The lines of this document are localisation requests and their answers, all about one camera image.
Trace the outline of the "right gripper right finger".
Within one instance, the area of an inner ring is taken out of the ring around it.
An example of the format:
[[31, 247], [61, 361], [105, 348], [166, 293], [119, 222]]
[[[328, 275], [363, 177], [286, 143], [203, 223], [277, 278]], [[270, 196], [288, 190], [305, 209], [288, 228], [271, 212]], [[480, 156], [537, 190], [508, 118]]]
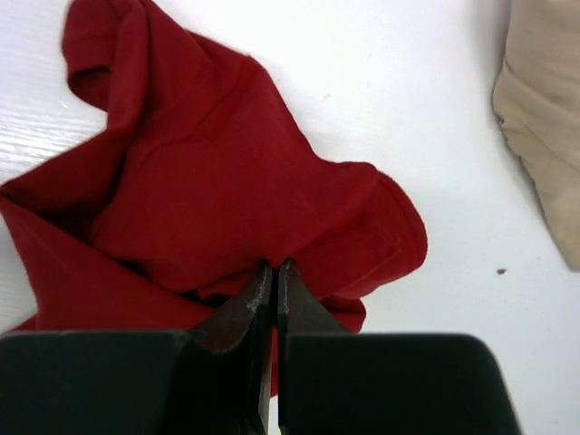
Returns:
[[311, 294], [293, 258], [278, 273], [277, 329], [280, 335], [349, 333]]

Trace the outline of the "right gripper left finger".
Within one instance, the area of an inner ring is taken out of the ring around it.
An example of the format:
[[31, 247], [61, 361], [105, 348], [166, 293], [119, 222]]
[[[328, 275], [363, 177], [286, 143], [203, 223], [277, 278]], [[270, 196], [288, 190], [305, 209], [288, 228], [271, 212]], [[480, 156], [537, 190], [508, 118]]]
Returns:
[[272, 329], [273, 268], [261, 261], [240, 292], [188, 330], [189, 337], [211, 353], [230, 353], [252, 341], [268, 339]]

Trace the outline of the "red t shirt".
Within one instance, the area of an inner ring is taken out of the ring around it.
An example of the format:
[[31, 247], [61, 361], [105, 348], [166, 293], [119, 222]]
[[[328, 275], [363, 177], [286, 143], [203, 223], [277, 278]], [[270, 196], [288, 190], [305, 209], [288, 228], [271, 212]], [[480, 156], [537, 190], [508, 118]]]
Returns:
[[187, 329], [291, 257], [356, 331], [362, 298], [423, 263], [405, 192], [319, 158], [253, 58], [151, 1], [73, 2], [63, 56], [107, 124], [1, 187], [38, 304], [23, 330]]

